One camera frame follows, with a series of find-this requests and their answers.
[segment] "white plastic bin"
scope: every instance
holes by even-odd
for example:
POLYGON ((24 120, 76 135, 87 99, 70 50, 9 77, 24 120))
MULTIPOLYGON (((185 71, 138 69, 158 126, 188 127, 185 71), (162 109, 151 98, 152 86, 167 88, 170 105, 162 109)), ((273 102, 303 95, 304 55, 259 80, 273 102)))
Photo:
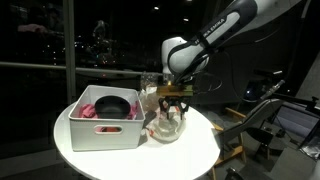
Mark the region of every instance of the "white plastic bin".
POLYGON ((136 148, 145 116, 136 90, 90 85, 69 113, 69 119, 73 150, 90 151, 136 148), (108 95, 122 97, 131 105, 138 102, 135 120, 78 117, 81 106, 95 104, 99 98, 108 95), (122 130, 120 132, 96 132, 96 129, 101 127, 119 127, 122 130))

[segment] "chair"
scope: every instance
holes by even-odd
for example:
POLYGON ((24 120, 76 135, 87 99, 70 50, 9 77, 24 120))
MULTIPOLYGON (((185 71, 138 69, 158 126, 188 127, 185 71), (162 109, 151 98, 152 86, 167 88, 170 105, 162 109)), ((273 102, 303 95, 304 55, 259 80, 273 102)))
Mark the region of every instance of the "chair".
POLYGON ((253 124, 270 117, 282 105, 282 103, 283 101, 278 99, 265 100, 261 102, 259 105, 257 105, 253 110, 251 110, 247 114, 247 116, 227 108, 227 112, 231 113, 234 116, 234 118, 242 120, 242 123, 225 130, 213 123, 213 126, 218 131, 216 139, 219 142, 221 149, 220 157, 216 161, 215 165, 212 167, 214 180, 216 179, 214 168, 220 165, 221 163, 225 162, 226 160, 229 160, 230 158, 233 158, 241 154, 242 160, 244 161, 244 163, 246 163, 245 151, 243 147, 243 138, 241 133, 247 130, 253 124), (235 148, 231 148, 231 150, 228 153, 224 153, 224 146, 226 145, 227 147, 230 147, 227 145, 227 143, 236 137, 238 137, 239 145, 235 148))
POLYGON ((246 129, 246 132, 251 136, 253 139, 260 143, 258 150, 255 153, 255 156, 258 154, 259 151, 265 149, 266 151, 266 158, 267 160, 270 159, 270 147, 269 144, 273 139, 273 135, 265 130, 250 127, 246 129))

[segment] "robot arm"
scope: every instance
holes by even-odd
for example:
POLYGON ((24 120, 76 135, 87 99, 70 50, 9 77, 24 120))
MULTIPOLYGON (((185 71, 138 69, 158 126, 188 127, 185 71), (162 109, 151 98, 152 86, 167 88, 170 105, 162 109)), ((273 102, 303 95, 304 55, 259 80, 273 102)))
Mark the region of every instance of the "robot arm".
POLYGON ((163 42, 163 73, 174 75, 174 85, 183 84, 207 65, 208 54, 230 38, 272 21, 300 1, 234 0, 191 40, 176 37, 163 42))

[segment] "small object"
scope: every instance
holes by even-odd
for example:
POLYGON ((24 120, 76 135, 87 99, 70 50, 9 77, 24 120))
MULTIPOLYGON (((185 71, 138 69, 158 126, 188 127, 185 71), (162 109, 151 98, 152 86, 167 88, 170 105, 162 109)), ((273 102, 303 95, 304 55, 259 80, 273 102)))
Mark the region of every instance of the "small object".
POLYGON ((269 127, 265 127, 265 130, 267 131, 267 132, 272 132, 272 129, 271 128, 269 128, 269 127))
POLYGON ((299 146, 299 142, 298 142, 297 140, 290 139, 290 142, 291 142, 292 144, 295 144, 295 145, 299 146))
POLYGON ((273 93, 275 93, 280 86, 282 86, 285 83, 284 80, 281 80, 280 82, 278 82, 278 84, 276 84, 275 86, 272 86, 264 95, 262 95, 260 97, 261 100, 266 99, 267 97, 271 96, 273 93))
POLYGON ((285 130, 279 129, 279 131, 278 131, 277 134, 276 134, 276 137, 278 137, 278 138, 283 138, 284 135, 285 135, 285 133, 286 133, 285 130))
POLYGON ((104 96, 95 103, 96 113, 102 119, 125 119, 130 111, 129 102, 118 96, 104 96))
POLYGON ((225 180, 243 180, 241 175, 232 167, 227 169, 227 173, 225 180))

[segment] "round white table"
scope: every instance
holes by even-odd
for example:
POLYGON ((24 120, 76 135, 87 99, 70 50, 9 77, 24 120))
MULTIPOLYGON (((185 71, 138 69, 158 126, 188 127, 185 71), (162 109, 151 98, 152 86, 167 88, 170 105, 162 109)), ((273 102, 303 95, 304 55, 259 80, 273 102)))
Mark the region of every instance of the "round white table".
POLYGON ((136 149, 74 152, 68 119, 73 105, 58 117, 54 140, 64 160, 90 179, 195 179, 219 157, 212 124, 191 107, 185 114, 186 129, 175 142, 162 144, 147 136, 136 149))

